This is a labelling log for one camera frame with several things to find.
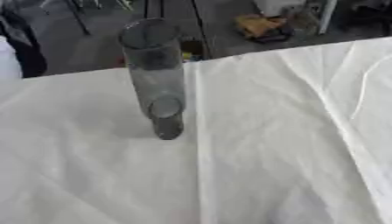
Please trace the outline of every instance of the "glass rim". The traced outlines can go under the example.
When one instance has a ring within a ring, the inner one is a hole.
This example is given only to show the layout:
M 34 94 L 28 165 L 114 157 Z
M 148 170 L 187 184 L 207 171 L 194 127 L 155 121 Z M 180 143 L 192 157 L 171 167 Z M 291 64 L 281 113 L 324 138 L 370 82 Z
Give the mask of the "glass rim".
M 144 47 L 144 48 L 140 48 L 140 47 L 134 47 L 133 45 L 129 45 L 126 43 L 126 41 L 124 41 L 123 36 L 124 33 L 127 32 L 129 29 L 136 27 L 137 25 L 140 25 L 141 23 L 144 22 L 148 22 L 151 20 L 157 20 L 157 21 L 163 21 L 165 23 L 167 23 L 168 25 L 172 26 L 172 28 L 175 30 L 176 34 L 173 35 L 173 37 L 169 38 L 167 41 L 165 41 L 163 44 L 159 45 L 159 46 L 153 46 L 153 47 Z M 132 50 L 136 50 L 136 51 L 142 51 L 142 50 L 153 50 L 153 49 L 159 49 L 162 48 L 164 46 L 168 46 L 170 43 L 172 43 L 173 41 L 176 41 L 179 36 L 180 36 L 180 29 L 177 25 L 173 25 L 171 23 L 167 22 L 168 20 L 162 17 L 151 17 L 151 18 L 142 18 L 142 19 L 138 19 L 136 21 L 133 21 L 130 24 L 126 24 L 122 30 L 119 32 L 118 35 L 118 40 L 120 42 L 120 44 L 122 44 L 123 46 L 126 46 L 128 48 L 131 48 Z

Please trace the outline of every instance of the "tall glass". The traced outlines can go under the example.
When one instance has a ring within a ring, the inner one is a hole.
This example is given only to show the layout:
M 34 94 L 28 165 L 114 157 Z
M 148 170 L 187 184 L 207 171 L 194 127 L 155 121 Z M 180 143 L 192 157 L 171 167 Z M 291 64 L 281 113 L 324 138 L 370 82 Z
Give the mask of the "tall glass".
M 125 26 L 119 38 L 141 110 L 160 138 L 176 138 L 186 107 L 179 28 L 149 18 Z

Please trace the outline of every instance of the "white object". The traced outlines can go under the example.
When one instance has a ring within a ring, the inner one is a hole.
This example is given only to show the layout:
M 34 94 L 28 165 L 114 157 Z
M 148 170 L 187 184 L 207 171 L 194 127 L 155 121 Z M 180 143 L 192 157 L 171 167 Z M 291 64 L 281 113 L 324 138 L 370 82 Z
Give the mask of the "white object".
M 256 6 L 266 17 L 280 16 L 287 7 L 297 7 L 305 4 L 306 0 L 254 0 Z
M 326 30 L 328 29 L 328 26 L 331 22 L 333 13 L 335 12 L 337 3 L 338 0 L 327 0 L 323 15 L 321 17 L 320 28 L 318 31 L 319 34 L 326 33 Z
M 5 37 L 0 36 L 0 81 L 22 79 L 22 71 L 15 55 Z
M 158 140 L 126 69 L 0 87 L 0 221 L 392 223 L 392 39 L 186 64 Z

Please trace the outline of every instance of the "concrete floor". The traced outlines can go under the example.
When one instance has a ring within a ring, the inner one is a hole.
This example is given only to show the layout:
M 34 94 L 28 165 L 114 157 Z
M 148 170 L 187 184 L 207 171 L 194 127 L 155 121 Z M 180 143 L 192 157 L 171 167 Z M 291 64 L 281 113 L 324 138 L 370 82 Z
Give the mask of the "concrete floor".
M 52 0 L 46 6 L 46 15 L 37 0 L 23 0 L 22 13 L 31 21 L 43 53 L 49 64 L 47 74 L 65 74 L 80 71 L 120 67 L 122 50 L 117 33 L 129 21 L 143 17 L 144 0 L 135 0 L 134 11 L 120 9 L 115 0 L 101 0 L 103 9 L 86 5 L 81 15 L 91 36 L 84 36 L 64 2 Z M 255 11 L 251 0 L 196 0 L 205 23 L 206 40 L 212 57 L 260 52 L 295 46 L 319 45 L 355 39 L 377 37 L 377 31 L 352 30 L 343 32 L 334 28 L 323 36 L 293 38 L 283 43 L 257 44 L 245 40 L 232 26 L 233 18 Z M 150 0 L 150 16 L 158 15 L 158 0 Z M 165 15 L 178 24 L 184 35 L 201 39 L 191 0 L 165 0 Z

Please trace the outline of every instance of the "stand leg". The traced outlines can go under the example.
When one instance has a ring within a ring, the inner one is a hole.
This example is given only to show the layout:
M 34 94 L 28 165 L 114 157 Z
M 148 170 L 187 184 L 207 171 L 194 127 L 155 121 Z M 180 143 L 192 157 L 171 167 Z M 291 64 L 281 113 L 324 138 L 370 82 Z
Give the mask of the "stand leg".
M 91 35 L 90 31 L 88 30 L 88 28 L 83 24 L 83 22 L 81 21 L 81 18 L 78 15 L 78 11 L 73 7 L 73 4 L 70 2 L 72 0 L 64 0 L 64 2 L 66 2 L 66 6 L 68 7 L 68 9 L 72 12 L 73 17 L 76 19 L 76 22 L 78 23 L 78 25 L 80 26 L 81 30 L 83 31 L 84 35 L 89 36 Z

